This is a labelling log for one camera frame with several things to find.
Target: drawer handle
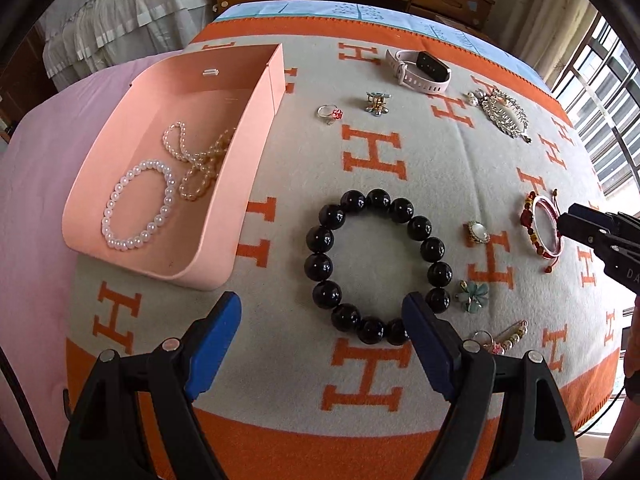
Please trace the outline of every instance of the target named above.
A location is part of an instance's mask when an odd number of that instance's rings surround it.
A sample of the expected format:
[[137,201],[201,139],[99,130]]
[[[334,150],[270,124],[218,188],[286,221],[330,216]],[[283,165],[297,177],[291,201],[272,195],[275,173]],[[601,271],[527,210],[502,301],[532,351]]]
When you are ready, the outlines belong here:
[[456,0],[442,0],[444,4],[450,5],[451,7],[456,7],[457,9],[462,9],[462,4],[457,2]]

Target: white bed skirt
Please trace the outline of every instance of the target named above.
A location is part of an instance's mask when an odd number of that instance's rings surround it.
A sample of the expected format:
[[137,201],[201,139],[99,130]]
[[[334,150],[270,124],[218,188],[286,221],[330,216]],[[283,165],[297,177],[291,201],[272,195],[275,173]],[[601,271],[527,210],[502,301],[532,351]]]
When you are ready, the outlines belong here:
[[[59,91],[103,68],[180,50],[213,19],[211,0],[88,0],[78,10],[56,2],[40,26],[45,69]],[[63,25],[61,12],[71,15]]]

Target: black bead bracelet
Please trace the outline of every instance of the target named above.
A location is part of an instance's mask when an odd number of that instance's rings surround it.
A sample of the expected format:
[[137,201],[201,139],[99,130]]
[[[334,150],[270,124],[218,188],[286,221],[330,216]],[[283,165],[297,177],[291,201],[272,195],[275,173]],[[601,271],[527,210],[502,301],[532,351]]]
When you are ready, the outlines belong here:
[[360,315],[351,303],[341,303],[340,285],[329,280],[334,264],[325,253],[334,246],[334,230],[343,226],[348,214],[356,215],[364,210],[389,216],[396,224],[407,224],[406,232],[411,240],[422,242],[420,256],[431,266],[427,280],[432,288],[425,296],[426,303],[436,313],[444,312],[450,303],[449,293],[444,289],[452,279],[452,270],[441,259],[445,247],[439,238],[431,237],[431,222],[424,216],[414,216],[414,205],[405,198],[391,200],[383,189],[373,189],[365,197],[357,190],[347,191],[340,204],[325,205],[318,215],[320,225],[306,234],[306,246],[313,254],[305,260],[306,276],[319,282],[313,290],[314,303],[326,310],[331,309],[331,323],[340,332],[355,331],[363,343],[373,345],[384,338],[392,345],[403,345],[409,339],[404,323],[397,317],[384,323],[375,316]]

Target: pink box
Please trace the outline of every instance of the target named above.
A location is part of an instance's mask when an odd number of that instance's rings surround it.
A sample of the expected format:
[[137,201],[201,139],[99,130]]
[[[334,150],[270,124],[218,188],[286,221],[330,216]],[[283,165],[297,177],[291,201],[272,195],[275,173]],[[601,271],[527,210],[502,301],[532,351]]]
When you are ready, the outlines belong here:
[[[281,44],[207,49],[147,68],[107,120],[76,177],[62,217],[66,244],[177,285],[213,290],[225,283],[284,91]],[[162,133],[175,121],[186,124],[191,153],[206,151],[219,134],[236,128],[217,183],[196,202],[177,197],[166,224],[142,248],[108,248],[100,222],[113,187],[128,170],[142,160],[159,159],[170,165],[179,183],[190,168],[162,145]],[[176,149],[177,133],[169,137]],[[124,189],[111,218],[117,238],[135,236],[152,221],[164,187],[164,179],[151,170]]]

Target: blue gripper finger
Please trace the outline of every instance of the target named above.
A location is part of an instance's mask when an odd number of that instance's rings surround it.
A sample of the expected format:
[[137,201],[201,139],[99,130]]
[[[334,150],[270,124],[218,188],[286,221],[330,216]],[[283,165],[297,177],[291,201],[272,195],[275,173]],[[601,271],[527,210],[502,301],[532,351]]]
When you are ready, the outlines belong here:
[[456,399],[454,374],[461,362],[458,334],[447,321],[435,317],[418,292],[402,300],[402,321],[431,387],[449,402]]
[[193,337],[197,346],[188,356],[189,375],[184,385],[184,393],[191,402],[213,384],[226,350],[236,335],[241,317],[240,297],[234,292],[225,292],[211,313],[194,323]]

